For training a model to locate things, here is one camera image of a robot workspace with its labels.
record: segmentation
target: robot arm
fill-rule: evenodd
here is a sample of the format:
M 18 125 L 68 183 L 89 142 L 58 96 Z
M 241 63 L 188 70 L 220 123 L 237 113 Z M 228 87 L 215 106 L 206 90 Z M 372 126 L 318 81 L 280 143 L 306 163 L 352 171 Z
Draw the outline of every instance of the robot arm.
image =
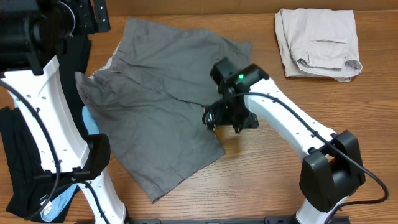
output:
M 321 123 L 315 121 L 296 104 L 288 99 L 281 90 L 276 86 L 273 79 L 262 79 L 250 87 L 251 93 L 263 93 L 278 98 L 283 101 L 290 108 L 292 108 L 301 118 L 303 118 L 314 130 L 325 138 L 331 141 L 334 130 L 325 127 Z M 310 148 L 319 149 L 325 144 L 321 142 L 289 111 L 282 105 L 270 99 L 255 96 L 244 96 L 244 104 L 246 108 L 266 120 L 278 133 L 290 144 L 290 146 L 297 152 L 298 156 L 303 159 L 308 156 Z
M 300 188 L 306 200 L 290 222 L 325 223 L 334 208 L 364 184 L 364 172 L 341 156 L 335 156 L 328 146 L 333 145 L 362 165 L 355 136 L 348 131 L 336 134 L 315 121 L 289 100 L 257 65 L 238 70 L 228 59 L 223 59 L 214 66 L 211 77 L 223 99 L 206 107 L 203 122 L 208 129 L 224 124 L 233 125 L 236 132 L 248 128 L 247 124 L 257 127 L 258 115 L 277 130 L 301 158 Z M 329 161 L 327 154 L 335 158 Z
M 0 85 L 15 90 L 11 96 L 39 148 L 46 174 L 35 176 L 35 180 L 70 175 L 74 179 L 71 184 L 78 183 L 86 196 L 96 223 L 123 224 L 128 214 L 109 176 L 108 138 L 104 134 L 87 139 L 80 136 L 63 95 L 54 52 L 55 45 L 68 35 L 110 30 L 105 0 L 94 3 L 93 8 L 90 0 L 0 1 Z M 37 111 L 29 110 L 27 104 Z M 49 133 L 54 151 L 37 117 Z M 42 208 L 52 200 L 50 196 Z

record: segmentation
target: black metal bracket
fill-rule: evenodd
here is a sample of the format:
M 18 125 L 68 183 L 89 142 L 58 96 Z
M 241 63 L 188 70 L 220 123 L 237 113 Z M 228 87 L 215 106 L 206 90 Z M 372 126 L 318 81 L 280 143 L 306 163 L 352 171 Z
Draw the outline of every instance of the black metal bracket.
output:
M 361 151 L 356 137 L 349 131 L 332 135 L 330 142 L 342 153 L 362 165 Z M 355 193 L 365 183 L 364 172 L 346 159 L 323 146 L 310 149 L 310 155 L 302 161 L 300 189 L 305 198 L 321 212 L 328 212 L 344 197 Z M 325 155 L 334 156 L 329 161 Z
M 111 146 L 106 134 L 89 135 L 86 139 L 90 152 L 86 164 L 83 168 L 77 167 L 73 172 L 61 173 L 63 177 L 73 177 L 77 181 L 94 180 L 101 175 L 102 170 L 109 164 L 111 160 Z M 39 183 L 51 182 L 55 179 L 55 174 L 49 170 L 45 171 L 44 175 L 35 176 L 34 180 Z
M 42 75 L 55 46 L 70 35 L 111 29 L 105 0 L 0 0 L 0 72 Z

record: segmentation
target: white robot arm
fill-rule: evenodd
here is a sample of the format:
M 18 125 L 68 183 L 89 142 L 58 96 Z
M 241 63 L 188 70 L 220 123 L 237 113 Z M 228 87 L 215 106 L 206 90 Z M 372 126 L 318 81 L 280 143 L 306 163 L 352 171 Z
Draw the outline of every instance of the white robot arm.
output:
M 278 131 L 301 158 L 300 188 L 306 199 L 302 208 L 287 218 L 288 223 L 324 224 L 342 206 L 368 203 L 343 203 L 364 184 L 365 173 L 376 180 L 385 193 L 382 199 L 372 203 L 387 199 L 387 187 L 362 166 L 355 136 L 349 131 L 337 134 L 315 121 L 289 100 L 257 65 L 238 70 L 225 58 L 214 66 L 211 77 L 223 99 L 205 108 L 202 120 L 208 129 L 232 125 L 238 133 L 243 128 L 256 128 L 258 115 Z M 326 155 L 334 159 L 329 161 Z
M 37 116 L 40 116 L 53 141 L 55 152 L 60 160 L 61 174 L 74 172 L 74 175 L 77 177 L 80 173 L 83 174 L 85 172 L 84 167 L 89 164 L 90 151 L 94 151 L 96 148 L 88 147 L 87 142 L 81 138 L 73 122 L 65 96 L 63 95 L 59 63 L 56 56 L 44 67 L 43 71 L 44 74 L 40 76 L 34 75 L 32 70 L 5 72 L 5 78 L 2 78 L 1 81 L 17 90 L 21 94 L 21 97 L 39 110 Z M 49 170 L 55 174 L 54 158 L 52 157 L 49 144 L 41 127 L 21 99 L 12 93 L 10 94 L 19 107 L 35 139 L 43 170 Z M 110 154 L 108 154 L 108 158 L 105 157 L 103 159 L 108 164 Z M 107 224 L 103 218 L 103 212 L 105 212 L 105 217 L 109 223 L 123 224 L 126 219 L 126 208 L 116 194 L 109 176 L 108 166 L 98 174 L 94 179 L 82 177 L 85 181 L 77 180 L 81 182 L 78 185 L 86 196 L 94 213 L 95 223 Z

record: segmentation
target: blue cloth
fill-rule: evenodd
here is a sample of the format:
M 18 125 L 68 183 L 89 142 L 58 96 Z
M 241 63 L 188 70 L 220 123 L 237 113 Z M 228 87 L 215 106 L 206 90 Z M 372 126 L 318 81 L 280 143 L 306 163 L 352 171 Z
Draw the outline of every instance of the blue cloth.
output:
M 88 110 L 87 106 L 83 107 L 81 115 L 83 116 L 83 122 L 86 126 L 88 134 L 99 134 L 100 130 L 98 129 L 98 126 L 95 123 L 93 117 L 91 116 L 91 113 Z M 40 215 L 43 221 L 51 222 L 52 220 L 57 218 L 58 215 L 62 212 L 62 210 L 68 205 L 77 187 L 78 187 L 77 184 L 73 184 L 68 189 L 66 189 L 66 191 L 64 191 L 57 198 L 55 198 L 51 202 L 52 208 L 47 215 L 44 215 L 44 210 L 41 211 Z
M 62 210 L 68 205 L 70 199 L 73 197 L 73 193 L 77 188 L 77 184 L 73 184 L 66 189 L 62 194 L 55 198 L 52 203 L 52 208 L 47 215 L 44 215 L 44 210 L 40 212 L 43 221 L 51 222 L 62 212 Z
M 98 129 L 97 123 L 95 123 L 93 117 L 91 116 L 88 107 L 84 106 L 81 113 L 83 115 L 83 122 L 85 123 L 88 134 L 99 134 L 100 130 Z

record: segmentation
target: black cable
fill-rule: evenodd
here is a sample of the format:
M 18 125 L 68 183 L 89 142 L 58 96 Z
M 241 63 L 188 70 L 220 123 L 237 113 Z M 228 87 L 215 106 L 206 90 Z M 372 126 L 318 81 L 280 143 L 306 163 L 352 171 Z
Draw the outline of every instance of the black cable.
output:
M 262 96 L 268 99 L 271 99 L 274 103 L 279 103 L 280 105 L 282 105 L 285 109 L 287 109 L 289 112 L 292 113 L 293 116 L 295 116 L 314 136 L 316 136 L 319 140 L 321 140 L 323 143 L 325 143 L 325 145 L 331 149 L 334 153 L 338 154 L 339 156 L 343 157 L 344 159 L 346 159 L 349 163 L 351 163 L 352 165 L 354 165 L 355 167 L 359 168 L 360 170 L 362 170 L 365 174 L 367 174 L 368 176 L 370 176 L 372 179 L 374 179 L 383 189 L 384 191 L 384 196 L 383 198 L 380 199 L 376 199 L 376 200 L 366 200 L 366 201 L 352 201 L 352 202 L 345 202 L 345 203 L 341 203 L 339 205 L 337 205 L 332 212 L 329 214 L 329 216 L 327 217 L 327 219 L 325 220 L 325 224 L 327 224 L 330 219 L 335 215 L 335 213 L 337 212 L 337 210 L 341 210 L 342 207 L 347 206 L 347 205 L 361 205 L 361 204 L 376 204 L 376 203 L 381 203 L 384 202 L 385 200 L 388 199 L 389 196 L 389 192 L 388 192 L 388 188 L 387 186 L 383 183 L 383 181 L 381 181 L 376 175 L 374 175 L 372 172 L 370 172 L 369 170 L 367 170 L 366 168 L 364 168 L 363 166 L 359 165 L 357 162 L 355 162 L 354 160 L 352 160 L 350 157 L 348 157 L 346 154 L 342 153 L 340 150 L 338 150 L 334 145 L 332 145 L 330 142 L 328 142 L 326 139 L 324 139 L 322 136 L 320 136 L 318 134 L 317 131 L 315 131 L 313 128 L 311 128 L 311 126 L 309 124 L 307 124 L 292 108 L 290 108 L 288 105 L 286 105 L 283 101 L 280 101 L 278 98 L 267 95 L 267 94 L 263 94 L 263 93 L 238 93 L 236 95 L 230 96 L 226 99 L 222 99 L 219 101 L 216 101 L 215 103 L 213 103 L 212 105 L 210 105 L 209 107 L 206 107 L 205 110 L 205 114 L 202 117 L 202 120 L 205 121 L 205 117 L 207 116 L 207 114 L 209 113 L 210 110 L 216 108 L 216 106 L 220 105 L 220 104 L 225 104 L 226 102 L 228 102 L 229 100 L 235 98 L 235 97 L 239 97 L 239 96 L 244 96 L 244 95 L 254 95 L 254 96 Z
M 249 118 L 250 118 L 250 115 L 247 116 L 247 118 L 244 120 L 244 123 L 243 123 L 243 125 L 239 128 L 239 130 L 238 130 L 238 129 L 235 129 L 235 132 L 236 132 L 236 133 L 239 134 L 239 133 L 246 127 L 246 125 L 248 124 Z
M 86 187 L 89 188 L 89 190 L 91 191 L 91 194 L 93 194 L 93 197 L 94 197 L 94 200 L 95 200 L 95 204 L 97 204 L 99 214 L 101 214 L 101 218 L 104 219 L 106 224 L 110 224 L 109 220 L 105 216 L 104 211 L 101 208 L 100 201 L 98 201 L 98 197 L 95 194 L 93 187 L 88 182 L 85 182 L 85 184 L 86 184 Z
M 54 182 L 54 186 L 52 187 L 52 190 L 49 194 L 49 199 L 47 199 L 44 204 L 36 211 L 34 212 L 32 215 L 28 215 L 27 217 L 25 217 L 25 220 L 31 220 L 33 217 L 35 217 L 37 214 L 39 214 L 46 206 L 47 204 L 50 202 L 50 198 L 52 197 L 52 195 L 55 192 L 55 189 L 58 187 L 58 183 L 60 180 L 60 161 L 58 160 L 58 156 L 57 156 L 57 152 L 55 151 L 55 147 L 54 144 L 51 140 L 50 134 L 47 131 L 47 128 L 45 127 L 42 119 L 39 116 L 39 110 L 35 110 L 35 108 L 33 108 L 33 106 L 17 91 L 15 90 L 13 87 L 11 87 L 10 85 L 8 85 L 7 83 L 5 83 L 4 81 L 0 80 L 0 86 L 3 86 L 5 89 L 7 89 L 8 91 L 10 91 L 12 94 L 14 94 L 19 100 L 21 100 L 23 102 L 23 104 L 28 108 L 28 110 L 32 113 L 32 116 L 36 119 L 37 124 L 39 124 L 45 139 L 47 140 L 48 144 L 49 144 L 49 148 L 52 154 L 52 157 L 54 159 L 54 165 L 55 165 L 55 170 L 56 170 L 56 175 L 55 175 L 55 182 Z

